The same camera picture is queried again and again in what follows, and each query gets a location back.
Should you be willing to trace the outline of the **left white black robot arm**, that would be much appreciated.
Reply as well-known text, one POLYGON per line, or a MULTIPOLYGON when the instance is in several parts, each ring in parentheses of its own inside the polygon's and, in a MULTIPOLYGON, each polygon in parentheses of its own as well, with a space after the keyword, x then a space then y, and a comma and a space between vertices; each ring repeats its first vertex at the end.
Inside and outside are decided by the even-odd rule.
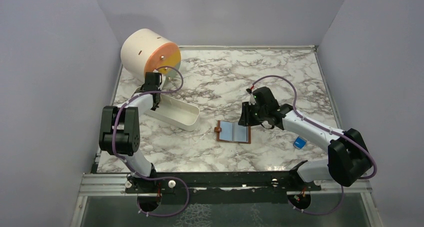
POLYGON ((149 193, 157 187, 157 178, 154 165, 139 150, 139 116, 158 108, 162 75, 147 72, 145 77, 145 83, 129 100, 119 106, 105 106, 102 109, 99 147, 123 161, 131 176, 139 178, 138 186, 149 193))

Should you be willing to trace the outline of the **brown leather card holder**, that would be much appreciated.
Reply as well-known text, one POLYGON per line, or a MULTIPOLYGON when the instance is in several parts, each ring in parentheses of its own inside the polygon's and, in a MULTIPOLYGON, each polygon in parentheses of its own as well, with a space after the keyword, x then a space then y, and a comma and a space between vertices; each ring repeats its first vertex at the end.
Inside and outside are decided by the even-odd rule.
POLYGON ((251 143, 251 127, 241 126, 236 122, 228 122, 219 120, 217 126, 213 129, 216 133, 217 142, 226 143, 251 143))

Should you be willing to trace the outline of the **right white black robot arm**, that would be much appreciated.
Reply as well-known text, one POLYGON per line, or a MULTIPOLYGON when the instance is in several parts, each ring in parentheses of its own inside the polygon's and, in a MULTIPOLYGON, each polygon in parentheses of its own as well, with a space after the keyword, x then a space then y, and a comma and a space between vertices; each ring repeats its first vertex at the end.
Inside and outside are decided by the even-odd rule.
POLYGON ((279 105, 268 87, 247 88, 249 101, 241 105, 238 125, 262 126, 267 122, 272 129, 297 134, 321 148, 327 159, 304 161, 290 170, 289 186, 300 191, 314 181, 335 181, 350 187, 364 177, 373 162, 362 135, 355 129, 347 131, 305 117, 290 104, 279 105))

